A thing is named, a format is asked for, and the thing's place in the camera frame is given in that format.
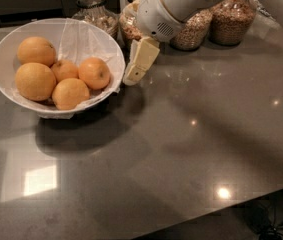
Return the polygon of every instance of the plastic bowl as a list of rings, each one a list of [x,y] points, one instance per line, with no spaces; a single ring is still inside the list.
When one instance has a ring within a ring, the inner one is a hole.
[[[101,92],[92,94],[93,98],[89,101],[67,111],[22,97],[14,82],[15,73],[20,67],[16,54],[22,40],[30,36],[47,38],[56,48],[58,58],[71,59],[77,65],[89,56],[104,59],[112,75],[109,85]],[[0,91],[14,103],[37,112],[43,118],[67,119],[97,105],[111,93],[118,92],[124,70],[125,60],[117,42],[103,30],[75,19],[31,22],[15,29],[0,42]]]

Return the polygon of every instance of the bowl rim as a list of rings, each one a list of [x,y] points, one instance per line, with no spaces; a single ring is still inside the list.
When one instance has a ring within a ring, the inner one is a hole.
[[[81,21],[81,20],[77,20],[77,19],[71,19],[71,18],[49,18],[49,19],[43,19],[43,20],[36,20],[36,21],[33,21],[33,22],[30,22],[30,23],[27,23],[27,24],[24,24],[22,26],[19,26],[17,27],[16,29],[14,29],[13,31],[11,31],[10,33],[8,33],[5,37],[3,37],[0,41],[0,46],[3,42],[6,41],[6,39],[10,38],[12,35],[14,35],[16,32],[19,32],[22,28],[25,28],[29,25],[35,25],[35,24],[40,24],[40,23],[48,23],[48,22],[53,22],[53,23],[65,23],[67,21],[78,21],[80,22],[80,24],[87,24],[89,26],[89,28],[92,28],[94,31],[98,31],[98,32],[102,32],[103,35],[107,35],[107,37],[109,37],[110,39],[113,40],[113,42],[115,42],[116,44],[116,47],[118,49],[118,51],[120,51],[119,55],[120,55],[120,59],[123,61],[123,65],[124,65],[124,68],[122,70],[122,72],[120,73],[120,81],[118,81],[118,84],[117,85],[114,85],[113,89],[118,89],[120,87],[120,84],[122,83],[122,79],[123,79],[123,75],[124,75],[124,71],[125,71],[125,59],[124,59],[124,56],[123,56],[123,52],[119,46],[119,44],[116,42],[116,40],[110,36],[108,33],[106,33],[105,31],[103,31],[102,29],[92,25],[91,23],[88,23],[86,21]],[[56,115],[56,116],[62,116],[62,115],[68,115],[68,114],[75,114],[75,113],[78,113],[78,112],[82,112],[84,110],[87,110],[87,109],[90,109],[94,106],[96,106],[97,104],[99,104],[101,101],[105,100],[107,97],[109,97],[113,92],[115,91],[110,91],[108,92],[107,94],[103,95],[100,99],[96,100],[95,103],[92,103],[92,104],[89,104],[87,107],[79,107],[79,108],[74,108],[74,109],[71,109],[71,110],[46,110],[46,109],[41,109],[41,108],[33,108],[33,107],[29,107],[28,105],[26,104],[23,104],[21,102],[18,102],[16,101],[15,99],[13,99],[10,95],[8,95],[6,93],[6,91],[4,90],[5,88],[0,86],[0,92],[5,96],[7,97],[9,100],[11,100],[13,103],[16,103],[18,105],[20,105],[21,107],[23,108],[26,108],[26,109],[29,109],[29,110],[32,110],[34,112],[37,112],[38,114],[40,115],[43,115],[43,117],[46,115],[46,116],[49,116],[49,115]]]

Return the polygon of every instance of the table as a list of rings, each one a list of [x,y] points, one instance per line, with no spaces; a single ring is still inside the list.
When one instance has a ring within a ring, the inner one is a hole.
[[[283,30],[261,16],[236,47],[162,45],[70,120],[0,93],[0,240],[131,239],[282,188]]]

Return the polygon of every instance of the orange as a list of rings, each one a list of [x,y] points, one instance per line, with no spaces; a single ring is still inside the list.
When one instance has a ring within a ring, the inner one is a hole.
[[[48,66],[30,62],[18,68],[15,84],[23,97],[33,101],[43,101],[51,97],[56,79]]]
[[[51,67],[58,82],[66,78],[79,78],[78,67],[72,61],[61,59]]]
[[[90,98],[87,85],[78,78],[67,78],[57,84],[52,100],[59,110],[74,109],[82,101]]]
[[[32,36],[20,43],[17,57],[21,64],[37,62],[50,67],[56,60],[56,50],[46,38]]]
[[[111,79],[108,65],[100,58],[90,57],[79,65],[79,78],[92,90],[106,87]]]

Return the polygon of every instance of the dark floor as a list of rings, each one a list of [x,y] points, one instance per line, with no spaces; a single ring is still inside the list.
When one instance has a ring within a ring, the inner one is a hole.
[[[283,190],[138,238],[145,239],[283,240]]]

